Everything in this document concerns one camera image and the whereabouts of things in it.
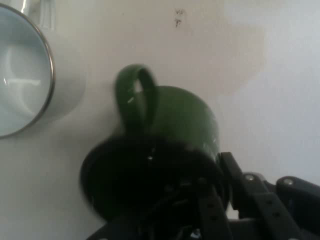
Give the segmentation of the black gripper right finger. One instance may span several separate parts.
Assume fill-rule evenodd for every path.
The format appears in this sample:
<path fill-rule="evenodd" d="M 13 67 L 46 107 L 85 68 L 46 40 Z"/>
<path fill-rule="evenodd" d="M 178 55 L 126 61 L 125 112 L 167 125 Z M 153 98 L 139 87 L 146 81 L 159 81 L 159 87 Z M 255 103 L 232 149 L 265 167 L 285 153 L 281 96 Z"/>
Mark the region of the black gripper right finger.
<path fill-rule="evenodd" d="M 294 176 L 275 184 L 256 172 L 243 172 L 230 152 L 219 155 L 229 203 L 238 211 L 235 239 L 318 240 L 320 187 Z"/>

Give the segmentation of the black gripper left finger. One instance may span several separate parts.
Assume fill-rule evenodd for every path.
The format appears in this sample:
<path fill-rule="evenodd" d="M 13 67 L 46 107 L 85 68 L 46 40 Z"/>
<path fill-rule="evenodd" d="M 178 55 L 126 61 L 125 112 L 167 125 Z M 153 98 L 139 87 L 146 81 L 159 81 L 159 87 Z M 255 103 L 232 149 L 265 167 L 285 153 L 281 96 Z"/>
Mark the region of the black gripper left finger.
<path fill-rule="evenodd" d="M 223 184 L 205 175 L 170 174 L 86 178 L 86 198 L 105 224 L 91 240 L 232 238 Z"/>

